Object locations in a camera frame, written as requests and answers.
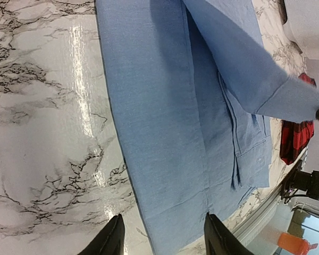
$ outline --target white object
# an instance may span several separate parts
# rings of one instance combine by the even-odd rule
[[[288,39],[298,44],[304,55],[319,60],[319,0],[285,0]]]

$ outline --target orange object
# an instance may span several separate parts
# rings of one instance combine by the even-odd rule
[[[288,233],[282,233],[278,240],[278,246],[294,255],[306,255],[310,250],[316,249],[318,244],[315,243],[311,245],[305,239],[290,235]]]

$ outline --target red plaid fabric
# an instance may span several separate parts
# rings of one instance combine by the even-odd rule
[[[307,76],[306,73],[302,73],[299,78],[311,85],[316,86],[315,80]],[[295,162],[302,150],[306,148],[313,135],[313,121],[305,121],[300,124],[282,121],[280,158],[287,165]]]

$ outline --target denim shirt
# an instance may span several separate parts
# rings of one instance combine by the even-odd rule
[[[313,120],[319,92],[263,49],[251,0],[98,0],[106,83],[154,253],[268,186],[271,116]]]

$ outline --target white marble surface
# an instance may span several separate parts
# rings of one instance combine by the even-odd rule
[[[284,36],[280,4],[254,0],[266,49],[295,75],[303,58]],[[272,120],[271,188],[227,221],[233,229],[288,168]],[[94,0],[0,0],[0,255],[74,255],[113,215],[125,255],[150,255],[105,86]],[[198,240],[180,254],[204,254]]]

